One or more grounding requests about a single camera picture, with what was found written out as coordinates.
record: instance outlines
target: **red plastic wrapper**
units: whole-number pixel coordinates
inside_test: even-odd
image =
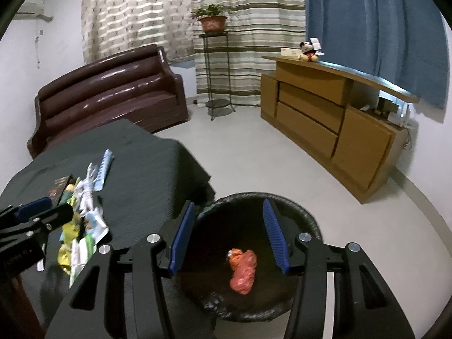
[[[246,295],[253,287],[257,256],[252,250],[245,253],[240,249],[231,249],[228,254],[229,265],[234,271],[230,281],[231,288],[237,293]]]

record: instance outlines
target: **silver bolt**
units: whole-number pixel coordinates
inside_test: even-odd
[[[111,249],[110,246],[108,246],[107,244],[103,244],[102,246],[99,247],[99,252],[102,255],[105,255],[106,253],[110,252],[110,249]]]
[[[158,234],[153,233],[153,234],[148,235],[146,240],[149,243],[154,244],[155,242],[159,242],[160,241],[160,236]]]
[[[361,249],[359,244],[356,244],[354,242],[349,243],[349,250],[352,252],[358,252]]]
[[[309,233],[303,232],[298,235],[298,238],[303,242],[309,242],[312,240],[312,236]]]

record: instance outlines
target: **tile floor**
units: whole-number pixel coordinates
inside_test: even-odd
[[[402,306],[417,338],[431,327],[452,294],[452,259],[411,199],[390,179],[361,205],[307,153],[260,118],[256,107],[210,121],[207,109],[189,106],[191,120],[159,136],[177,139],[212,175],[216,197],[263,191],[306,208],[325,242],[358,242]],[[334,291],[329,276],[324,338],[331,338]],[[268,323],[218,321],[218,339],[279,339],[288,314]]]

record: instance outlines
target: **dark green tablecloth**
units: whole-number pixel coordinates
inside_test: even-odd
[[[167,219],[180,212],[185,200],[202,202],[213,196],[210,176],[178,141],[161,139],[120,120],[39,155],[8,183],[0,196],[0,209],[48,195],[54,180],[60,177],[72,174],[84,178],[88,164],[99,164],[107,148],[115,159],[98,195],[111,232],[105,242],[115,249],[157,233]],[[57,264],[59,236],[60,230],[49,235],[45,271],[32,267],[22,274],[26,293],[44,327],[48,327],[69,286],[69,277]],[[176,338],[213,338],[212,317],[183,296],[175,278],[164,279],[164,294]],[[127,337],[133,339],[136,332],[129,274],[125,276],[124,300]]]

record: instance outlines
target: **sofa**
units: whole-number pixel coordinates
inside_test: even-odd
[[[149,132],[188,120],[182,77],[163,48],[147,45],[82,66],[42,87],[35,97],[34,159],[87,130],[126,118]]]

